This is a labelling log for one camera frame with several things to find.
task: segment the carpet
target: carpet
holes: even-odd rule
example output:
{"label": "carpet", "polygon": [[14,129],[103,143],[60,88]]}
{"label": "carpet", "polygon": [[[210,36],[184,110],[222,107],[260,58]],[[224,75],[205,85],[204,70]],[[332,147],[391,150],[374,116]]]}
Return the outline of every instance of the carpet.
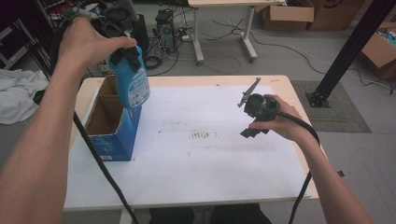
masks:
{"label": "carpet", "polygon": [[317,132],[370,133],[371,130],[361,113],[353,104],[341,83],[338,83],[328,98],[330,107],[311,107],[306,92],[313,92],[319,81],[291,81],[306,115]]}

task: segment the table leg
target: table leg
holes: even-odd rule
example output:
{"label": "table leg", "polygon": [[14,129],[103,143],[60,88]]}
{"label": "table leg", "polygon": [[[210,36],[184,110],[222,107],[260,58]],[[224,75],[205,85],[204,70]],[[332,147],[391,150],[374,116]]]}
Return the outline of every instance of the table leg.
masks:
{"label": "table leg", "polygon": [[194,9],[194,34],[192,35],[192,44],[194,45],[197,63],[203,63],[204,54],[202,53],[201,45],[198,39],[198,7]]}
{"label": "table leg", "polygon": [[254,14],[255,7],[249,7],[247,10],[247,23],[244,32],[241,32],[242,42],[244,43],[245,47],[247,48],[247,52],[250,56],[250,61],[253,62],[258,58],[256,51],[254,50],[253,46],[251,46],[250,40],[248,39],[248,34],[250,33],[250,26],[251,22],[253,21],[253,14]]}

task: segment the person's left hand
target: person's left hand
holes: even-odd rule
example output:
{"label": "person's left hand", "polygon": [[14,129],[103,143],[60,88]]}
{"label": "person's left hand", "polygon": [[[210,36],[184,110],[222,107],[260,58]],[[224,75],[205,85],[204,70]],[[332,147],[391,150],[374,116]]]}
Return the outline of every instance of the person's left hand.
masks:
{"label": "person's left hand", "polygon": [[86,68],[101,62],[119,48],[136,46],[136,40],[121,36],[106,38],[99,35],[87,18],[76,17],[64,32],[59,47],[58,63]]}

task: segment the cardboard box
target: cardboard box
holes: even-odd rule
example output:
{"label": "cardboard box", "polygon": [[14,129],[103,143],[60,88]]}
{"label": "cardboard box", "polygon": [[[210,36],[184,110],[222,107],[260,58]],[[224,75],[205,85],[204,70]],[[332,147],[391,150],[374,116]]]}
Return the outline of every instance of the cardboard box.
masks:
{"label": "cardboard box", "polygon": [[269,6],[262,10],[262,26],[272,31],[303,31],[314,20],[314,6],[303,0],[301,7]]}
{"label": "cardboard box", "polygon": [[315,7],[315,19],[309,23],[309,31],[345,30],[358,14],[364,0],[311,0]]}
{"label": "cardboard box", "polygon": [[[383,22],[379,31],[396,28],[394,22]],[[381,79],[396,78],[396,47],[374,34],[361,50],[361,59]]]}
{"label": "cardboard box", "polygon": [[106,77],[93,103],[85,130],[102,161],[130,161],[142,107],[124,108],[115,86]]}

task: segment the open box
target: open box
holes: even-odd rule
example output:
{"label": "open box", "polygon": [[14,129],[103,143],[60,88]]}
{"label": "open box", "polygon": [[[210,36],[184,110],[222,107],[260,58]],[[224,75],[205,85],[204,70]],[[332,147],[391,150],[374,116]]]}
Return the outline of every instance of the open box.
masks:
{"label": "open box", "polygon": [[85,130],[102,161],[130,161],[142,107],[124,108],[115,84],[114,76],[105,78]]}
{"label": "open box", "polygon": [[[386,30],[396,31],[396,23],[384,21],[378,31]],[[379,78],[396,78],[396,47],[392,46],[386,38],[373,34],[361,50],[361,58]]]}
{"label": "open box", "polygon": [[269,6],[262,10],[262,27],[273,31],[303,31],[314,20],[314,6],[302,0],[300,7]]}

